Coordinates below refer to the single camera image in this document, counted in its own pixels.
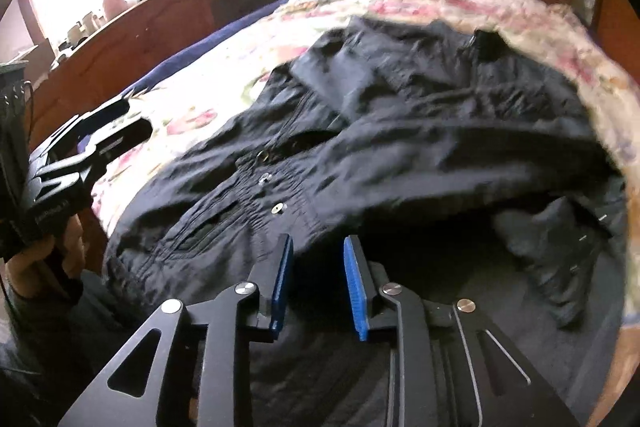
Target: black jacket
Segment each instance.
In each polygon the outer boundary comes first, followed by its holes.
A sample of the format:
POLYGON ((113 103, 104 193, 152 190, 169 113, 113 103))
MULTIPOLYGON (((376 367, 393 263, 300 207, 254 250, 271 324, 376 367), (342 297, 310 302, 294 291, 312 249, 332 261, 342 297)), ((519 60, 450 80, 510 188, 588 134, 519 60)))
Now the black jacket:
POLYGON ((622 187, 557 71, 497 34, 355 18, 136 195, 106 283, 145 313, 204 301, 289 233, 284 337, 252 347, 256 424, 377 425, 385 348, 356 342, 340 265, 357 233, 425 298, 483 306, 585 421, 620 325, 622 187))

